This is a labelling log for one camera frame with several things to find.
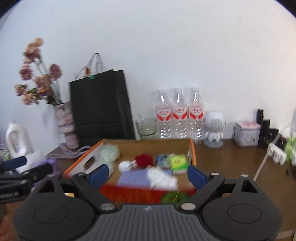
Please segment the middle water bottle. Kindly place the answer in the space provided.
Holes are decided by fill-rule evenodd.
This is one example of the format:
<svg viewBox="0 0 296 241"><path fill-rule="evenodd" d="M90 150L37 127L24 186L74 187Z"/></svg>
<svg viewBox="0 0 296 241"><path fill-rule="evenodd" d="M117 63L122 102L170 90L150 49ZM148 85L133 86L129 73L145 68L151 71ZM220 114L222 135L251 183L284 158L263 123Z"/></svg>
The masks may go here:
<svg viewBox="0 0 296 241"><path fill-rule="evenodd" d="M173 120L175 123L175 138L186 138L186 121L188 118L188 105L180 88L174 89L173 101L171 104Z"/></svg>

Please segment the water bottle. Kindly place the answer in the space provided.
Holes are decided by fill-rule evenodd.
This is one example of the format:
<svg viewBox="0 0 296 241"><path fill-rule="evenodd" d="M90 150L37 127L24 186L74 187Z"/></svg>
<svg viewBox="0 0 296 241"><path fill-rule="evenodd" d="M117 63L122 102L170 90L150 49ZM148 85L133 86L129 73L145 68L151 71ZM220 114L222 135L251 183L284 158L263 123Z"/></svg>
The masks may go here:
<svg viewBox="0 0 296 241"><path fill-rule="evenodd" d="M189 122L190 122L190 137L195 144L203 140L204 128L204 102L201 98L199 89L191 88L190 97L188 100Z"/></svg>
<svg viewBox="0 0 296 241"><path fill-rule="evenodd" d="M155 109L158 122L158 134L159 138L168 139L171 137L171 101L165 90L160 89L157 92L158 96L156 99Z"/></svg>
<svg viewBox="0 0 296 241"><path fill-rule="evenodd" d="M175 138L186 138L186 121L188 118L188 105L180 88L174 89L173 101L171 104L173 120L175 123Z"/></svg>

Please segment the purple cloth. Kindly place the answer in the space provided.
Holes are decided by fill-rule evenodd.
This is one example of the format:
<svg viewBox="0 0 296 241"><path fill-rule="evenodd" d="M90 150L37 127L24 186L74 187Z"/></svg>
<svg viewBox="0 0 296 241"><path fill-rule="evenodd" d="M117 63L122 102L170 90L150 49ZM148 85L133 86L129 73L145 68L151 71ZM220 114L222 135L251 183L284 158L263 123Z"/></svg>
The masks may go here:
<svg viewBox="0 0 296 241"><path fill-rule="evenodd" d="M150 188L151 182L146 169L123 172L116 186L129 188Z"/></svg>

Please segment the white detergent jug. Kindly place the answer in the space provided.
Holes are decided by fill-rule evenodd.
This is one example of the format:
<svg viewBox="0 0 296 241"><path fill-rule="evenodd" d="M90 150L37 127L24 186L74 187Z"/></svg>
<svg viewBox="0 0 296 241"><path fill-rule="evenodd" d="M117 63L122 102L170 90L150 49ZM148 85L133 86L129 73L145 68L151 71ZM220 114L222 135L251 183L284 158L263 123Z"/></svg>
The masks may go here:
<svg viewBox="0 0 296 241"><path fill-rule="evenodd" d="M15 121L10 122L6 130L6 145L13 159L33 152L27 131Z"/></svg>

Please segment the red rose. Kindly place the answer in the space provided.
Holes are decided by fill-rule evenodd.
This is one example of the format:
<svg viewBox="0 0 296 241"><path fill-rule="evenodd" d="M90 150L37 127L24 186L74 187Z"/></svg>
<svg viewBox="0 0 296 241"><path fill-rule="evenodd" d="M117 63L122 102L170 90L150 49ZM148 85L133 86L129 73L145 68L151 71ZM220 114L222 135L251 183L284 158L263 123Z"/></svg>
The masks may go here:
<svg viewBox="0 0 296 241"><path fill-rule="evenodd" d="M148 166L154 166L154 159L148 154L141 154L135 157L135 163L138 168L147 168Z"/></svg>

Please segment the white round lid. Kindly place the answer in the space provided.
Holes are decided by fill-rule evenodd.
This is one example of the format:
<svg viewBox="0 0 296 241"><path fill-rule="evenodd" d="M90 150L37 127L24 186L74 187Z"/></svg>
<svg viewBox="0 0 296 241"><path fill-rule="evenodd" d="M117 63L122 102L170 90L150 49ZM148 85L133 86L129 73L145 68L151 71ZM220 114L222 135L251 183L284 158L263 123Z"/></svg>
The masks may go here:
<svg viewBox="0 0 296 241"><path fill-rule="evenodd" d="M118 171L120 173L126 172L132 168L133 163L131 161L122 161L118 165Z"/></svg>

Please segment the right water bottle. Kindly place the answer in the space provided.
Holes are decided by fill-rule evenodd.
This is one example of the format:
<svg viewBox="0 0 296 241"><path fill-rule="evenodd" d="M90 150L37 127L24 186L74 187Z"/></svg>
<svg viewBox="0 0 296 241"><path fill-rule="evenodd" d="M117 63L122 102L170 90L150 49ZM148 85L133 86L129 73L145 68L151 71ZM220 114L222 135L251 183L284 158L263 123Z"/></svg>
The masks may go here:
<svg viewBox="0 0 296 241"><path fill-rule="evenodd" d="M190 137L195 144L203 140L204 128L204 102L201 98L199 89L191 88L190 97L188 100L189 122L190 122Z"/></svg>

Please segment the green tissue pack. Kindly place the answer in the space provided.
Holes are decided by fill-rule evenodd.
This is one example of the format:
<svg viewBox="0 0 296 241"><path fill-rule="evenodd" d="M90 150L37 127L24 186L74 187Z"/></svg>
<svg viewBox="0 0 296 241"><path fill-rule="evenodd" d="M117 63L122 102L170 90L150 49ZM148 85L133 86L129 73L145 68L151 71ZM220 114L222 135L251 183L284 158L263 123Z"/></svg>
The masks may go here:
<svg viewBox="0 0 296 241"><path fill-rule="evenodd" d="M189 163L184 154L169 156L170 168L173 174L186 173Z"/></svg>

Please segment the blue patterned packet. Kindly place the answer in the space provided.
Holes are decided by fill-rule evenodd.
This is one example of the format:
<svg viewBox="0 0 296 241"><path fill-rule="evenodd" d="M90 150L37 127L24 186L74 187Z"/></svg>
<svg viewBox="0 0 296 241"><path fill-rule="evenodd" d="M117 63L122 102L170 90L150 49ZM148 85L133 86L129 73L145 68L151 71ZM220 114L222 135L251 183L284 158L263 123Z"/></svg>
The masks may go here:
<svg viewBox="0 0 296 241"><path fill-rule="evenodd" d="M170 168L169 155L158 155L155 160L156 166L161 168Z"/></svg>

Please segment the white robot speaker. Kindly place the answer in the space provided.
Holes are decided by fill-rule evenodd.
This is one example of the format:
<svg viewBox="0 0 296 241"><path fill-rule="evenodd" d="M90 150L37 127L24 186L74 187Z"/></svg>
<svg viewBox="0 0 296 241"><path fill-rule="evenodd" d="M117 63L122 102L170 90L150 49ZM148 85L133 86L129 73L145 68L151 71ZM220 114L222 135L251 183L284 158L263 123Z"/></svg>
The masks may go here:
<svg viewBox="0 0 296 241"><path fill-rule="evenodd" d="M205 118L205 139L204 145L217 149L223 146L223 129L226 125L226 119L221 112L212 111Z"/></svg>

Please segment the greenish plastic bag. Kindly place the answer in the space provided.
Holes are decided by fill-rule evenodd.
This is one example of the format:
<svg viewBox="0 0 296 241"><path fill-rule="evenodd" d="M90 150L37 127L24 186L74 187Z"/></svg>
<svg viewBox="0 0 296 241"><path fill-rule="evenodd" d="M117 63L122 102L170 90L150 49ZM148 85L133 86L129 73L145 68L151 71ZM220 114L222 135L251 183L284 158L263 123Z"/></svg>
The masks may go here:
<svg viewBox="0 0 296 241"><path fill-rule="evenodd" d="M112 165L120 157L120 150L117 145L106 144L100 150L99 155L100 163Z"/></svg>

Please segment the lavender tin box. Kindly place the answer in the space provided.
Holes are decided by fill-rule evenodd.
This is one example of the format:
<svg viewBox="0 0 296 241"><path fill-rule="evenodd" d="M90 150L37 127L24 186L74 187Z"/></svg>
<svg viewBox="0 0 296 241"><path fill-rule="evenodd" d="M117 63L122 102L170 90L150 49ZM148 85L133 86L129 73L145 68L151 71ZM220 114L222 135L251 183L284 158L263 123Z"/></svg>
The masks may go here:
<svg viewBox="0 0 296 241"><path fill-rule="evenodd" d="M233 139L241 147L257 146L261 125L252 121L240 121L234 125Z"/></svg>

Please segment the left water bottle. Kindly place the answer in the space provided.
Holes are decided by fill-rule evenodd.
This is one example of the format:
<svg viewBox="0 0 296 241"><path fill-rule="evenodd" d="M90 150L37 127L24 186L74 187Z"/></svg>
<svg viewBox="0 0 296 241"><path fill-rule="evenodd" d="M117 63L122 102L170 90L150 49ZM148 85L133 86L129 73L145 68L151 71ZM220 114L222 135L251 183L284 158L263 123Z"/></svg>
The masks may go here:
<svg viewBox="0 0 296 241"><path fill-rule="evenodd" d="M157 92L158 96L156 99L155 109L158 122L158 134L159 138L168 139L171 137L171 101L165 90L160 89Z"/></svg>

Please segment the glass cup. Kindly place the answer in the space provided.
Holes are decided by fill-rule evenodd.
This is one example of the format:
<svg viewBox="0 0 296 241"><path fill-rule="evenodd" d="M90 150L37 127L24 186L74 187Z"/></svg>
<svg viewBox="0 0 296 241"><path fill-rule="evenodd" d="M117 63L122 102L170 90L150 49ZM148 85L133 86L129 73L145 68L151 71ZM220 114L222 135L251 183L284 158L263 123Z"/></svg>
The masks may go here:
<svg viewBox="0 0 296 241"><path fill-rule="evenodd" d="M135 122L141 140L154 140L157 137L157 119L144 118Z"/></svg>

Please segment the white power strip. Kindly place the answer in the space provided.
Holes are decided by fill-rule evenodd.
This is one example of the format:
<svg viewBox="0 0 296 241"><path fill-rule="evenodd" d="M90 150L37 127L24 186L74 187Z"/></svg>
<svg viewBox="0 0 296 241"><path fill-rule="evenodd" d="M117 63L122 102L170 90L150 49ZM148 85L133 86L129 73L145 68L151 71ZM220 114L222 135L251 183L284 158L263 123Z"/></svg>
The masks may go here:
<svg viewBox="0 0 296 241"><path fill-rule="evenodd" d="M281 166L283 166L287 160L287 154L274 143L268 144L267 154L276 164L280 164Z"/></svg>

